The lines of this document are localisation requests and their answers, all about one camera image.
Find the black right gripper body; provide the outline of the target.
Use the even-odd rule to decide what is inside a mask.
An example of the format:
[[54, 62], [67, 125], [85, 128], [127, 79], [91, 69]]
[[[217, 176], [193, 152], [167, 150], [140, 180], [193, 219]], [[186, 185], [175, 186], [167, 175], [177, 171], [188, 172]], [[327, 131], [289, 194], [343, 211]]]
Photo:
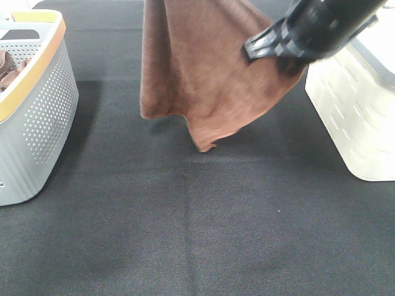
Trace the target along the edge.
[[384, 1], [293, 1], [280, 26], [292, 56], [317, 60], [338, 52], [375, 22]]

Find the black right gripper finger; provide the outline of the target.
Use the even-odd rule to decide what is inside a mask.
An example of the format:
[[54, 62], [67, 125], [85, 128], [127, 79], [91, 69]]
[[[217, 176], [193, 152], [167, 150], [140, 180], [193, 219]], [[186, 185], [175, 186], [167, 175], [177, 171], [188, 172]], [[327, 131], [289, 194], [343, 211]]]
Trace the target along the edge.
[[248, 62], [267, 57], [289, 57], [283, 44], [283, 35], [281, 33], [286, 18], [281, 18], [264, 31], [248, 38], [243, 44], [243, 51]]
[[287, 76], [296, 76], [301, 74], [310, 60], [297, 57], [277, 57], [276, 68], [278, 73]]

